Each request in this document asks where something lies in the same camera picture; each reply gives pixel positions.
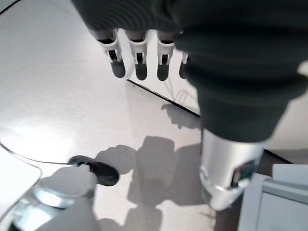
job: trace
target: black cable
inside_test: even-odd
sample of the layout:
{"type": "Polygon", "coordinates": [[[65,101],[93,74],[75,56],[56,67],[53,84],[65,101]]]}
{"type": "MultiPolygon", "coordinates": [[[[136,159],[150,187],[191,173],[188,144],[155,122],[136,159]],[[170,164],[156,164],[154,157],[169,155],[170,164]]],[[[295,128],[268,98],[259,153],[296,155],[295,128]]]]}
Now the black cable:
{"type": "Polygon", "coordinates": [[[7,148],[4,144],[2,144],[0,142],[0,146],[2,148],[4,148],[6,151],[8,151],[10,154],[12,154],[13,156],[18,156],[18,157],[21,157],[21,158],[24,158],[26,160],[30,160],[30,161],[34,161],[34,162],[38,162],[38,163],[43,163],[43,164],[52,164],[52,165],[68,165],[68,163],[58,163],[58,162],[49,162],[49,161],[40,161],[40,160],[34,160],[34,159],[31,159],[31,158],[28,158],[28,157],[25,157],[23,155],[20,155],[20,154],[17,154],[15,152],[13,152],[12,150],[10,150],[9,148],[7,148]]]}

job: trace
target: white table surface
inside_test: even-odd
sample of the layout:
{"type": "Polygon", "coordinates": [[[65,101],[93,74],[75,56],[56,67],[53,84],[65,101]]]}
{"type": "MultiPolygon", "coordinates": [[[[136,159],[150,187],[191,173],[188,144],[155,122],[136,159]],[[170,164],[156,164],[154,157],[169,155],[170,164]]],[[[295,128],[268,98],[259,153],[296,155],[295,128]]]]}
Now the white table surface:
{"type": "MultiPolygon", "coordinates": [[[[13,151],[54,162],[98,154],[119,170],[119,183],[96,193],[104,230],[213,229],[200,197],[199,120],[114,77],[68,0],[22,0],[0,16],[0,83],[0,140],[13,151]]],[[[39,166],[44,176],[60,167],[39,166]]],[[[22,174],[28,186],[37,177],[22,174]]],[[[10,177],[0,176],[0,205],[10,177]]]]}

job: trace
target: black fingertip pad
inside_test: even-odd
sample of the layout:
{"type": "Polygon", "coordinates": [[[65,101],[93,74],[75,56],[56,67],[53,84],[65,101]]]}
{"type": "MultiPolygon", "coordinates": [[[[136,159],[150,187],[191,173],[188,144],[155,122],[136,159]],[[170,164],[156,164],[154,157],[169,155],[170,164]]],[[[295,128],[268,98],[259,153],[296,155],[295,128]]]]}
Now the black fingertip pad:
{"type": "Polygon", "coordinates": [[[157,77],[160,81],[165,81],[168,78],[169,65],[158,65],[157,77]]]}
{"type": "Polygon", "coordinates": [[[124,67],[124,63],[123,61],[121,62],[113,62],[111,63],[111,68],[112,68],[112,71],[114,73],[114,75],[118,78],[123,78],[124,75],[125,75],[125,67],[124,67]]]}
{"type": "Polygon", "coordinates": [[[182,79],[186,79],[185,75],[184,75],[184,68],[185,68],[185,65],[184,63],[181,63],[181,66],[180,66],[180,70],[179,70],[179,75],[182,79]]]}
{"type": "Polygon", "coordinates": [[[136,76],[139,80],[145,80],[148,76],[148,70],[146,64],[136,64],[136,76]]]}
{"type": "Polygon", "coordinates": [[[69,165],[88,165],[90,172],[97,177],[97,182],[104,186],[114,186],[120,179],[119,172],[110,165],[98,162],[95,159],[83,155],[76,155],[69,159],[69,165]]]}

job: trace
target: black edge strip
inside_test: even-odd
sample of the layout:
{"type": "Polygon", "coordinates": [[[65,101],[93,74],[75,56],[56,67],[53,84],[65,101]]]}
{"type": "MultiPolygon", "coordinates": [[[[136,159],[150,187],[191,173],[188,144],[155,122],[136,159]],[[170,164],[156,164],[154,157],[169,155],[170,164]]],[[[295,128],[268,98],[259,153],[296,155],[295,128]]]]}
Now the black edge strip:
{"type": "Polygon", "coordinates": [[[7,6],[6,8],[4,8],[1,12],[0,15],[3,14],[4,12],[6,12],[8,9],[10,9],[12,6],[14,6],[16,3],[18,3],[20,0],[16,0],[15,2],[13,2],[11,5],[7,6]]]}
{"type": "Polygon", "coordinates": [[[143,85],[140,85],[140,84],[138,84],[138,83],[135,83],[134,81],[132,81],[132,80],[130,80],[130,79],[127,79],[127,81],[130,82],[130,83],[132,83],[132,84],[134,84],[134,85],[136,85],[136,86],[138,86],[138,87],[140,87],[140,88],[142,88],[142,89],[144,89],[144,90],[146,90],[147,92],[149,92],[149,93],[151,93],[151,94],[153,94],[153,95],[156,95],[157,97],[159,97],[159,98],[161,98],[161,99],[167,101],[168,103],[173,104],[174,106],[179,107],[180,109],[184,110],[185,112],[188,112],[188,113],[194,115],[195,117],[200,118],[200,116],[199,116],[197,113],[195,113],[195,112],[193,112],[193,111],[187,109],[186,107],[183,107],[182,105],[180,105],[180,104],[178,104],[178,103],[176,103],[176,102],[174,102],[174,101],[172,101],[172,100],[166,98],[165,96],[162,96],[161,94],[158,94],[157,92],[152,91],[152,90],[146,88],[146,87],[143,86],[143,85]]]}

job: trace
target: white panel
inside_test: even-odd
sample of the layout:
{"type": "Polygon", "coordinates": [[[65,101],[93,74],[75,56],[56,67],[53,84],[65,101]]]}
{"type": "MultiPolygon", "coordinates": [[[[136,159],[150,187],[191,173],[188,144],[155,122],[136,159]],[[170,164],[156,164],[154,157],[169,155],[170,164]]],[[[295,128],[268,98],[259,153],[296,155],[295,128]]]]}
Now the white panel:
{"type": "Polygon", "coordinates": [[[308,186],[308,165],[273,165],[273,180],[308,186]]]}
{"type": "Polygon", "coordinates": [[[263,193],[258,231],[307,231],[308,205],[263,193]]]}

